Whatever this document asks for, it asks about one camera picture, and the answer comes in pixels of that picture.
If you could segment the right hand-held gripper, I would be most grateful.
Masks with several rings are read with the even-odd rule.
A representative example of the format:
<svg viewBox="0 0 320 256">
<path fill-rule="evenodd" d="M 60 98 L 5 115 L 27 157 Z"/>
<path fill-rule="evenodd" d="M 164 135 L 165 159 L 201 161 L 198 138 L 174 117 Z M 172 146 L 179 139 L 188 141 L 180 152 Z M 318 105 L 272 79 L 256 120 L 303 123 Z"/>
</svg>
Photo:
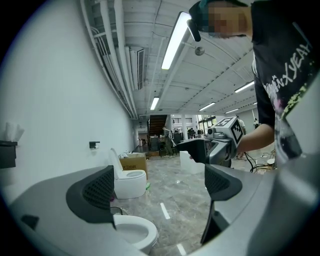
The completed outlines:
<svg viewBox="0 0 320 256">
<path fill-rule="evenodd" d="M 229 168 L 243 137 L 238 117 L 224 117 L 207 129 L 205 138 L 210 141 L 202 138 L 190 139 L 177 144 L 176 148 L 180 152 L 187 151 L 196 163 Z"/>
</svg>

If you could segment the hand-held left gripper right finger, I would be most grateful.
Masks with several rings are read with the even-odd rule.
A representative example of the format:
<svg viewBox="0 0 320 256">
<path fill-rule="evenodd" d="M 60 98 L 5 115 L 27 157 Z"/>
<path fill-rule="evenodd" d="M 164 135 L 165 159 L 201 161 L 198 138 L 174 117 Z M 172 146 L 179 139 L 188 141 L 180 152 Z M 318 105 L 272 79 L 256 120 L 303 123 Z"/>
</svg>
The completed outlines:
<svg viewBox="0 0 320 256">
<path fill-rule="evenodd" d="M 197 256 L 317 256 L 320 156 L 254 174 L 205 166 L 210 212 Z"/>
</svg>

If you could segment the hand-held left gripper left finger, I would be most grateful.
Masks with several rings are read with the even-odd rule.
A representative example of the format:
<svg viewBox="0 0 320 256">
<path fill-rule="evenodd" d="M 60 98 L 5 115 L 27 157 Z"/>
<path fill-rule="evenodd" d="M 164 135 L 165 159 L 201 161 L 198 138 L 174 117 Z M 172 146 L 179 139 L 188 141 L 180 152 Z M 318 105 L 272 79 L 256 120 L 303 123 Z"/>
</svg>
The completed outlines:
<svg viewBox="0 0 320 256">
<path fill-rule="evenodd" d="M 113 191 L 113 167 L 94 167 L 32 185 L 9 210 L 46 256 L 143 256 L 116 228 Z"/>
</svg>

